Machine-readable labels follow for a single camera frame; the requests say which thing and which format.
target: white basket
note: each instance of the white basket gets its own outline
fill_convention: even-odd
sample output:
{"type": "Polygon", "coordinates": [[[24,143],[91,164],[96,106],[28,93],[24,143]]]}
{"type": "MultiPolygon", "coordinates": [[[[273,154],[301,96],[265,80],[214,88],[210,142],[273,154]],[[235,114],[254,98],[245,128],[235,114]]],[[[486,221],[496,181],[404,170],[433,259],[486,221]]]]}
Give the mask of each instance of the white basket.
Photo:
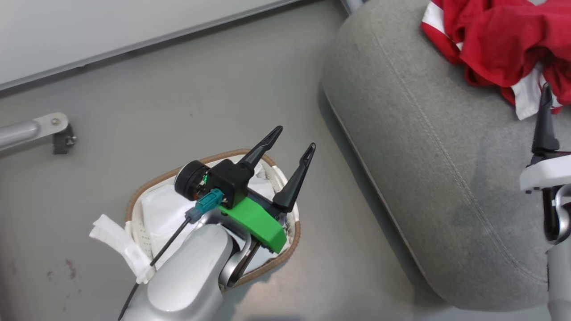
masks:
{"type": "MultiPolygon", "coordinates": [[[[208,157],[205,159],[201,159],[201,162],[208,165],[209,167],[212,167],[224,159],[230,159],[233,162],[237,162],[246,153],[248,153],[248,150],[236,150],[208,157]]],[[[287,178],[280,170],[280,168],[278,168],[278,166],[275,165],[275,163],[267,156],[264,156],[260,160],[260,164],[263,166],[264,170],[266,171],[266,178],[271,182],[274,191],[279,192],[280,190],[282,190],[284,185],[287,183],[287,178]]],[[[174,184],[175,177],[179,170],[180,169],[178,168],[176,170],[170,171],[143,185],[135,193],[135,195],[129,202],[129,206],[127,207],[127,219],[125,222],[125,230],[151,260],[154,257],[151,251],[150,238],[148,236],[147,229],[145,228],[144,225],[141,200],[147,193],[153,190],[156,190],[167,184],[174,184]]],[[[295,204],[295,206],[293,207],[293,211],[287,214],[287,220],[285,222],[284,230],[287,236],[287,242],[285,243],[279,255],[273,259],[266,261],[265,264],[261,265],[255,270],[247,274],[244,274],[236,285],[240,285],[251,279],[257,278],[261,274],[264,274],[267,271],[271,270],[272,268],[276,267],[277,265],[283,263],[291,256],[291,254],[295,250],[295,247],[297,246],[297,243],[299,242],[299,236],[300,236],[299,212],[297,209],[297,204],[295,204]]]]}

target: gray floor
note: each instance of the gray floor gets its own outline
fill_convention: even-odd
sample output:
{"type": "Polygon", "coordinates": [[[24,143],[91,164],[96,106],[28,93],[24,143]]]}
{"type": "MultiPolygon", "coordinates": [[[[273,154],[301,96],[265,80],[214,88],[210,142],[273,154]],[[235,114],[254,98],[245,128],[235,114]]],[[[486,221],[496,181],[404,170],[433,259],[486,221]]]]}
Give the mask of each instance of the gray floor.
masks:
{"type": "Polygon", "coordinates": [[[0,93],[0,125],[62,111],[80,137],[66,156],[49,140],[0,155],[2,320],[116,318],[134,277],[88,237],[91,223],[121,222],[146,181],[253,146],[276,125],[270,156],[286,175],[317,143],[301,242],[280,269],[227,293],[215,320],[548,320],[545,307],[460,311],[423,281],[319,91],[344,18],[333,0],[295,5],[0,93]]]}

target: gray ottoman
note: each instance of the gray ottoman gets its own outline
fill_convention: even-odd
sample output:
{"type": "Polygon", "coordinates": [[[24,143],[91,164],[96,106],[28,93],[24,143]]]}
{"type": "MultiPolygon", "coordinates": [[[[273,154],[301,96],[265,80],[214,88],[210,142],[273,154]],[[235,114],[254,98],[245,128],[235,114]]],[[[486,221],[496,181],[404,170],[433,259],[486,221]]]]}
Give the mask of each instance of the gray ottoman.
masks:
{"type": "MultiPolygon", "coordinates": [[[[372,0],[341,28],[323,86],[428,283],[458,308],[547,300],[541,195],[519,191],[535,117],[466,84],[420,30],[428,0],[372,0]]],[[[568,110],[554,117],[571,149],[568,110]]]]}

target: black cable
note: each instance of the black cable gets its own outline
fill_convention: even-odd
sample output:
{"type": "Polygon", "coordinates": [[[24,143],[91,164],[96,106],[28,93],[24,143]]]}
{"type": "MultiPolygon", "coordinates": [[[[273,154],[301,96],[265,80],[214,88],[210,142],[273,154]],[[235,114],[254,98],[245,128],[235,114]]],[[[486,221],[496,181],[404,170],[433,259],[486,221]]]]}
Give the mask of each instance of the black cable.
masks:
{"type": "MultiPolygon", "coordinates": [[[[186,227],[186,224],[190,223],[190,220],[191,220],[190,217],[187,218],[186,220],[184,220],[184,222],[178,228],[178,230],[171,236],[170,239],[168,239],[167,243],[163,246],[163,248],[160,249],[159,254],[157,254],[155,256],[155,258],[151,261],[151,263],[149,264],[150,266],[155,266],[156,261],[158,261],[160,259],[160,257],[163,256],[163,254],[167,250],[167,248],[169,246],[171,246],[171,244],[176,239],[176,237],[182,232],[182,230],[184,230],[184,228],[186,227]]],[[[119,314],[119,319],[117,319],[117,321],[120,321],[121,319],[123,319],[123,315],[125,314],[125,311],[127,311],[127,307],[129,307],[129,303],[131,303],[131,299],[133,299],[133,296],[135,295],[137,288],[139,288],[139,283],[135,283],[135,286],[133,287],[133,289],[131,289],[131,293],[129,293],[129,296],[127,297],[127,300],[125,301],[123,308],[121,309],[121,313],[119,314]]]]}

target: red cloth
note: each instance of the red cloth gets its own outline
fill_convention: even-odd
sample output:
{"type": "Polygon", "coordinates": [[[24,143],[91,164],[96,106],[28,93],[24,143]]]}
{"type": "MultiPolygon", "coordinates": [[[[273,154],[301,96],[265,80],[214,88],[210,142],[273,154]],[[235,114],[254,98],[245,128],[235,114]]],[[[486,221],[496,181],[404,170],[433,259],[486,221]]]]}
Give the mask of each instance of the red cloth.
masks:
{"type": "Polygon", "coordinates": [[[444,12],[445,34],[424,20],[422,28],[450,63],[466,64],[470,84],[498,85],[515,103],[510,87],[542,62],[543,76],[559,103],[571,103],[570,0],[547,0],[539,6],[528,0],[433,3],[444,12]]]}

